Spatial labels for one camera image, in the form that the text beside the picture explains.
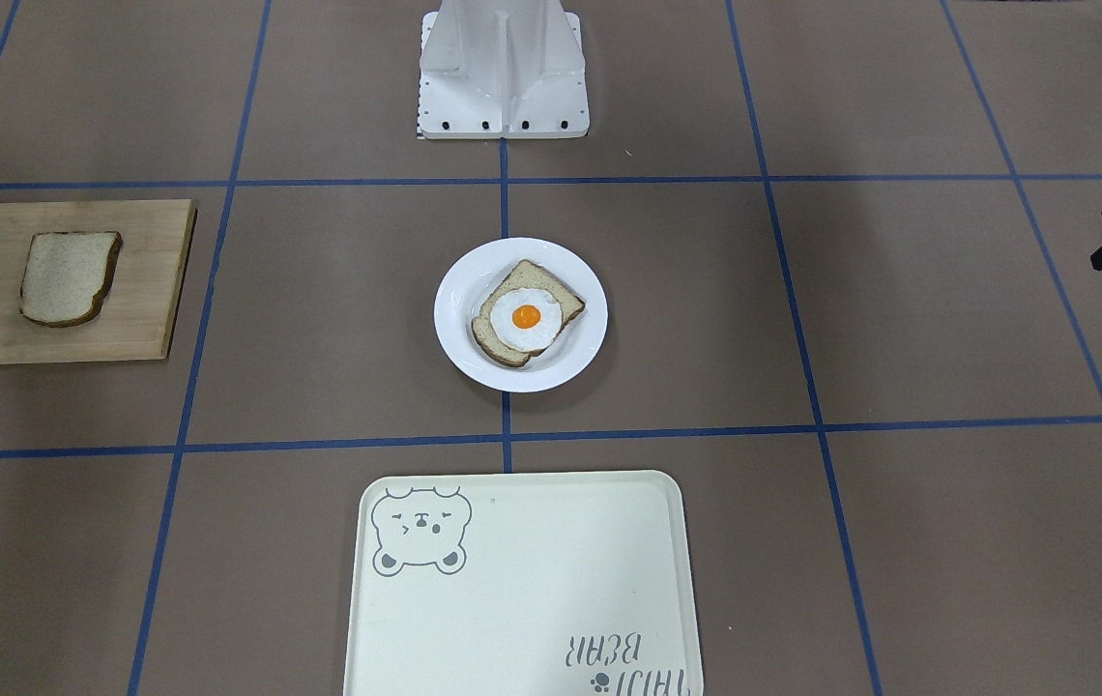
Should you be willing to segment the bread slice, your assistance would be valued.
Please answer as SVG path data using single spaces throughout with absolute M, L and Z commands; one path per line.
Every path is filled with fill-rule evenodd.
M 576 292 L 570 290 L 565 283 L 560 281 L 554 274 L 548 273 L 545 268 L 539 264 L 534 264 L 533 261 L 523 259 L 519 261 L 511 270 L 508 272 L 506 278 L 499 282 L 499 285 L 491 291 L 491 294 L 483 301 L 480 304 L 480 309 L 478 314 L 471 320 L 471 331 L 475 342 L 480 348 L 480 351 L 485 354 L 486 357 L 490 358 L 491 361 L 498 365 L 506 366 L 507 368 L 523 368 L 529 361 L 533 360 L 534 357 L 545 354 L 545 351 L 537 354 L 523 354 L 512 351 L 512 349 L 507 348 L 506 345 L 499 342 L 496 335 L 491 330 L 489 320 L 486 320 L 484 314 L 486 311 L 491 308 L 495 300 L 499 296 L 506 294 L 507 291 L 515 289 L 542 289 L 551 292 L 555 296 L 555 300 L 563 306 L 563 329 L 557 335 L 557 339 L 560 338 L 568 329 L 568 325 L 572 320 L 576 320 L 579 314 L 583 313 L 586 308 L 585 300 L 579 297 Z
M 31 238 L 19 313 L 48 329 L 99 316 L 125 242 L 119 232 L 46 232 Z

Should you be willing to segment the wooden cutting board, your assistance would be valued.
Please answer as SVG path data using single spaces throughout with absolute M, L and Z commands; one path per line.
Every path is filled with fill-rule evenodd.
M 163 360 L 196 203 L 0 203 L 0 365 Z

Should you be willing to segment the cream bear serving tray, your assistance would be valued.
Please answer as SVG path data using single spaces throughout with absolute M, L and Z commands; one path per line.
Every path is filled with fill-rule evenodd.
M 346 695 L 701 695 L 687 512 L 653 470 L 379 478 Z

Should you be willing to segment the fried egg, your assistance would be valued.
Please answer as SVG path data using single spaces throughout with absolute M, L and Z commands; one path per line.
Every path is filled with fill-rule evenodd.
M 545 351 L 563 329 L 563 306 L 542 289 L 515 289 L 494 301 L 484 314 L 494 335 L 512 351 Z

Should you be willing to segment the bread slice under egg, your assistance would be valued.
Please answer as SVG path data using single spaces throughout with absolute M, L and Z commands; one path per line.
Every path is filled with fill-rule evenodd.
M 554 274 L 548 273 L 545 268 L 539 264 L 534 264 L 533 261 L 523 259 L 519 261 L 511 270 L 508 272 L 506 278 L 499 282 L 499 285 L 491 291 L 491 294 L 483 301 L 480 304 L 480 309 L 478 314 L 471 320 L 471 331 L 475 342 L 480 348 L 480 351 L 485 354 L 486 357 L 490 358 L 491 361 L 498 365 L 506 366 L 507 368 L 523 368 L 529 361 L 533 360 L 534 357 L 545 354 L 545 351 L 537 354 L 523 354 L 512 351 L 512 349 L 507 348 L 506 345 L 499 342 L 496 335 L 491 330 L 489 320 L 486 320 L 484 314 L 486 311 L 491 308 L 495 300 L 499 296 L 506 294 L 507 291 L 515 289 L 542 289 L 551 292 L 555 296 L 555 300 L 563 306 L 563 329 L 557 335 L 557 339 L 560 338 L 568 329 L 568 325 L 572 320 L 576 320 L 579 314 L 583 313 L 586 308 L 585 300 L 579 297 L 576 292 L 570 290 L 565 283 L 560 281 Z

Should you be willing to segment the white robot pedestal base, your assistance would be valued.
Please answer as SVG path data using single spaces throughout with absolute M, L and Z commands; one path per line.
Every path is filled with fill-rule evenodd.
M 560 1 L 444 1 L 420 40 L 418 137 L 587 135 L 582 23 Z

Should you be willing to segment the white round plate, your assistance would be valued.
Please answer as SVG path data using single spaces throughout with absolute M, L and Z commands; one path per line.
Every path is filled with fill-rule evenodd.
M 469 322 L 521 260 L 532 261 L 564 282 L 585 301 L 585 311 L 568 323 L 545 354 L 521 368 L 508 368 L 485 356 L 472 336 Z M 433 303 L 433 320 L 442 349 L 463 374 L 495 391 L 542 392 L 568 383 L 594 361 L 607 335 L 609 305 L 595 270 L 568 247 L 534 238 L 508 238 L 478 246 L 449 268 Z

